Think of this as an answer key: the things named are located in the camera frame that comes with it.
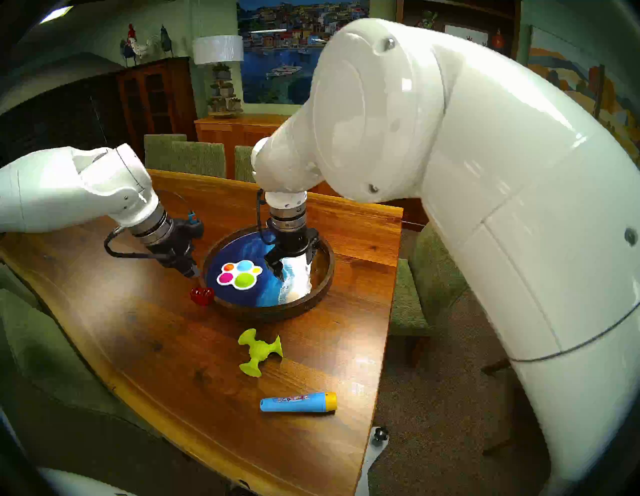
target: green bubble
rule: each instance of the green bubble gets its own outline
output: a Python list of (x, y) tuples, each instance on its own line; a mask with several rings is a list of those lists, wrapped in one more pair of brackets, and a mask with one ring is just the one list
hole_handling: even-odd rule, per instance
[(243, 272), (242, 274), (238, 274), (236, 277), (236, 286), (238, 287), (249, 287), (255, 281), (255, 277), (247, 272)]

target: chair seat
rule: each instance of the chair seat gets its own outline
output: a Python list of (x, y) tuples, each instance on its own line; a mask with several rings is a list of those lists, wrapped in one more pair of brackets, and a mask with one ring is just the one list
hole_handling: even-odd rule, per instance
[(408, 262), (424, 318), (435, 324), (467, 290), (467, 281), (431, 223), (422, 229)]
[(413, 282), (409, 263), (405, 259), (399, 259), (389, 334), (422, 337), (428, 336), (430, 330), (422, 314), (418, 291)]

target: framed picture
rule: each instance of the framed picture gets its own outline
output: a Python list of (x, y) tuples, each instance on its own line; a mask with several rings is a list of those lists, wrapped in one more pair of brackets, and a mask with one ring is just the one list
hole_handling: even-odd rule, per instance
[(589, 112), (640, 168), (640, 104), (605, 60), (533, 27), (527, 66)]
[(236, 9), (244, 101), (300, 105), (323, 47), (336, 31), (369, 16), (369, 0), (239, 0)]
[(457, 36), (463, 40), (477, 43), (483, 47), (489, 46), (489, 33), (486, 31), (478, 31), (477, 29), (465, 28), (463, 26), (455, 26), (454, 24), (445, 24), (444, 32), (448, 35)]

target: yellow-green suction toy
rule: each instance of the yellow-green suction toy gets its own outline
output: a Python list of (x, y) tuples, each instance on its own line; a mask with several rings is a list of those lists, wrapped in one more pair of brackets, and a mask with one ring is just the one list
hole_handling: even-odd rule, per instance
[(264, 341), (255, 340), (255, 329), (247, 329), (238, 338), (238, 344), (249, 345), (249, 356), (251, 360), (245, 364), (240, 365), (240, 370), (251, 377), (261, 377), (262, 372), (258, 368), (258, 363), (265, 360), (270, 353), (278, 353), (282, 355), (282, 345), (280, 344), (280, 336), (271, 344), (266, 344)]

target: black cable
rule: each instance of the black cable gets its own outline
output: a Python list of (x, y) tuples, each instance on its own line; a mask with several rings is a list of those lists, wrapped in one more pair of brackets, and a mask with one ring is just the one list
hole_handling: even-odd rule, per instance
[(260, 239), (264, 244), (276, 244), (275, 239), (273, 241), (267, 241), (264, 239), (264, 235), (262, 234), (262, 222), (260, 220), (260, 205), (265, 205), (267, 202), (262, 200), (262, 194), (264, 193), (263, 189), (258, 190), (258, 194), (255, 198), (255, 218), (258, 223), (258, 232), (260, 233)]
[(109, 243), (115, 238), (118, 234), (120, 234), (122, 230), (114, 229), (109, 233), (107, 238), (104, 240), (104, 249), (110, 254), (112, 257), (116, 257), (117, 259), (155, 259), (155, 260), (169, 260), (172, 258), (171, 255), (165, 255), (163, 253), (155, 254), (155, 253), (120, 253), (114, 252), (110, 247)]

